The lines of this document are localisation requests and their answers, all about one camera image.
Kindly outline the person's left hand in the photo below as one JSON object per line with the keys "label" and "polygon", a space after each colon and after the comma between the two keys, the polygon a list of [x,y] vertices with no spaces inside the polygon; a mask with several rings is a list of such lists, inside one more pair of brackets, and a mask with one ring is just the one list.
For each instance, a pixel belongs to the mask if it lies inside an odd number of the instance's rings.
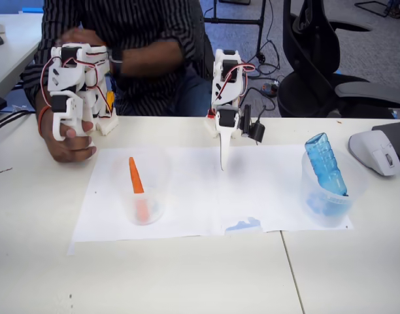
{"label": "person's left hand", "polygon": [[57,46],[66,43],[82,43],[90,44],[91,46],[106,46],[107,44],[96,34],[94,30],[72,28],[66,31],[56,41]]}

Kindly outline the person's right hand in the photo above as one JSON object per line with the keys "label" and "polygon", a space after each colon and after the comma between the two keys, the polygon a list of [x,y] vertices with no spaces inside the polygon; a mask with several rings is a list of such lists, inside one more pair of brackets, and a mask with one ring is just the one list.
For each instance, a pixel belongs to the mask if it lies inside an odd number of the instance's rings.
{"label": "person's right hand", "polygon": [[96,153],[97,147],[92,145],[90,136],[79,137],[74,129],[60,124],[59,130],[64,140],[57,141],[53,136],[52,126],[53,112],[47,109],[41,118],[41,136],[55,161],[60,163],[83,162]]}

